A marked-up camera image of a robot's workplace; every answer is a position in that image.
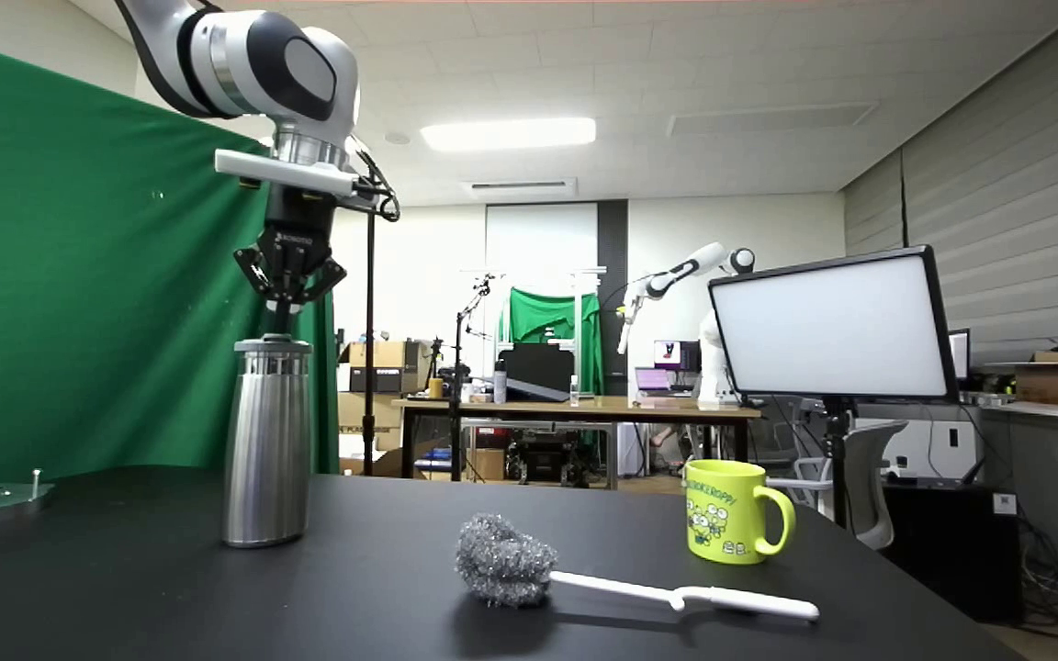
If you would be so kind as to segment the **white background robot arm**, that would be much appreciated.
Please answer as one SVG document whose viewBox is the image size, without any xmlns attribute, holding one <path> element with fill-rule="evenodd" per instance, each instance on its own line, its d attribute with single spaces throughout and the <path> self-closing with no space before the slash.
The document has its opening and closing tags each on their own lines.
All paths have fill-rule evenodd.
<svg viewBox="0 0 1058 661">
<path fill-rule="evenodd" d="M 628 359 L 628 402 L 643 397 L 639 347 L 632 337 L 637 317 L 650 317 L 668 298 L 668 289 L 692 284 L 692 295 L 674 306 L 674 320 L 660 323 L 657 331 L 643 331 L 643 337 L 650 347 L 657 347 L 660 337 L 692 337 L 701 355 L 695 403 L 701 413 L 722 413 L 738 403 L 733 383 L 727 376 L 722 342 L 715 331 L 710 278 L 750 274 L 754 267 L 757 267 L 757 254 L 750 246 L 727 250 L 721 244 L 704 244 L 695 254 L 678 256 L 674 266 L 643 271 L 624 287 L 621 310 L 618 310 L 618 320 L 621 320 L 618 353 Z"/>
</svg>

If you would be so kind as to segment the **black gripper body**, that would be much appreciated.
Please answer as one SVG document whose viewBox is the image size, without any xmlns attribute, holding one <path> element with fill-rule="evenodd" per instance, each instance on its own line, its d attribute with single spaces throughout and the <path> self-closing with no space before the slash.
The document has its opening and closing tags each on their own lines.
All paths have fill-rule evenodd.
<svg viewBox="0 0 1058 661">
<path fill-rule="evenodd" d="M 263 240 L 267 274 L 297 284 L 329 256 L 334 200 L 301 189 L 267 189 Z"/>
</svg>

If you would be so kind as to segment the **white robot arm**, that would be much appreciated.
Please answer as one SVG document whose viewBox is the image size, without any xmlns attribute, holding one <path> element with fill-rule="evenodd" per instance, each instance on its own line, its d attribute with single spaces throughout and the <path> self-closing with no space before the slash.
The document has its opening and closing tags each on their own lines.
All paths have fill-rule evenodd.
<svg viewBox="0 0 1058 661">
<path fill-rule="evenodd" d="M 329 256 L 336 206 L 362 210 L 350 167 L 361 85 L 350 43 L 276 10 L 221 10 L 209 0 L 115 0 L 155 93 L 191 117 L 261 113 L 276 125 L 267 158 L 216 150 L 214 169 L 267 189 L 263 230 L 236 260 L 263 300 L 263 331 L 295 317 L 346 267 Z"/>
</svg>

